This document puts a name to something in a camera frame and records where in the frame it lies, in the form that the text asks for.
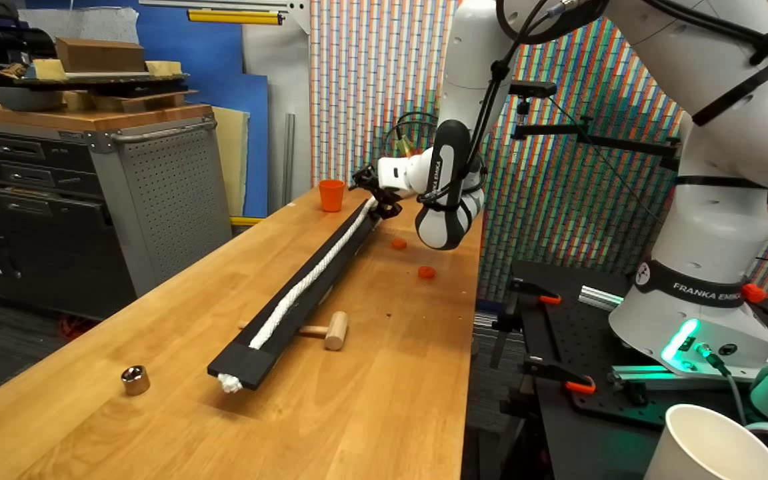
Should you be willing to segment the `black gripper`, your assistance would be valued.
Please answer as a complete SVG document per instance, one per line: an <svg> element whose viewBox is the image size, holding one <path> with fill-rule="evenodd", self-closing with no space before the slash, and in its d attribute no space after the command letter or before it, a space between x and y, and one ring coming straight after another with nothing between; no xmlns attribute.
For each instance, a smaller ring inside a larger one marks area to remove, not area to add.
<svg viewBox="0 0 768 480"><path fill-rule="evenodd" d="M370 166L356 169L352 174L352 181L360 190L372 194L378 218L392 218L392 217L398 217L403 210L399 194L392 186L380 186L378 176L376 176L376 170Z"/></svg>

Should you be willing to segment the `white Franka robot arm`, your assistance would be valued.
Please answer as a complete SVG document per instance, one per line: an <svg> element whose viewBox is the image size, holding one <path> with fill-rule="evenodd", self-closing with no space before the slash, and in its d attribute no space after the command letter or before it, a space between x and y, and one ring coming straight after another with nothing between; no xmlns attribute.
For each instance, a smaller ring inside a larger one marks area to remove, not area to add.
<svg viewBox="0 0 768 480"><path fill-rule="evenodd" d="M463 0L456 9L439 124L431 146L380 158L354 174L392 217L415 198L415 236L448 250L483 208L479 142L507 96L555 93L514 84L523 45L558 41L596 20L632 45L686 113L679 142L655 154L678 170L671 204L630 294L608 326L630 350L674 373L718 358L752 378L768 365L768 328L743 294L768 241L768 4L764 0Z"/></svg>

